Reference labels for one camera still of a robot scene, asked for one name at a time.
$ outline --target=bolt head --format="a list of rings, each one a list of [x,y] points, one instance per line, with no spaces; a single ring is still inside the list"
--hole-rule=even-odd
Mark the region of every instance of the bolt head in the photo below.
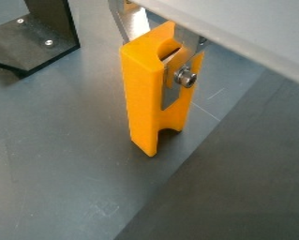
[[[175,82],[186,88],[191,88],[197,82],[197,74],[190,71],[189,67],[183,67],[177,75]]]
[[[47,40],[46,43],[44,43],[47,46],[51,46],[54,44],[54,41],[52,40]]]

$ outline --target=gray surface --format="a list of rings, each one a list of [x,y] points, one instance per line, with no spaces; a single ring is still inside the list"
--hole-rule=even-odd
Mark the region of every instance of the gray surface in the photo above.
[[[299,0],[134,0],[299,82]]]
[[[0,23],[24,14],[15,3]],[[107,1],[70,5],[82,49],[20,82],[0,69],[0,240],[113,239],[264,72],[211,46],[186,129],[149,158],[130,142]]]
[[[299,240],[299,85],[264,75],[118,239]]]

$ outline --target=orange plastic part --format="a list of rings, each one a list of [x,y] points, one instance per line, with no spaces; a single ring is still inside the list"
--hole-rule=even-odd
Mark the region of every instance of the orange plastic part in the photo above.
[[[177,101],[162,111],[165,64],[161,61],[179,47],[174,40],[174,22],[166,22],[121,49],[126,88],[130,135],[146,154],[157,154],[161,129],[183,129],[194,87],[182,87]],[[198,74],[203,61],[199,53],[191,60]]]

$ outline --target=black stand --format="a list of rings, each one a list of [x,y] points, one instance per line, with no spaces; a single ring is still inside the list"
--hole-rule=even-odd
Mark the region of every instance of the black stand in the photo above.
[[[0,68],[24,78],[81,48],[69,0],[26,0],[30,14],[0,25]]]

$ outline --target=gray floor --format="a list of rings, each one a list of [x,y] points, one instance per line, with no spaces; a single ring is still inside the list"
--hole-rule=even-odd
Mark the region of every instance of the gray floor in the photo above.
[[[70,5],[82,49],[23,81],[0,69],[0,240],[114,239],[265,71],[210,46],[186,129],[149,158],[130,142],[107,1]],[[26,13],[0,1],[0,23]]]
[[[299,240],[299,85],[266,72],[118,239]]]

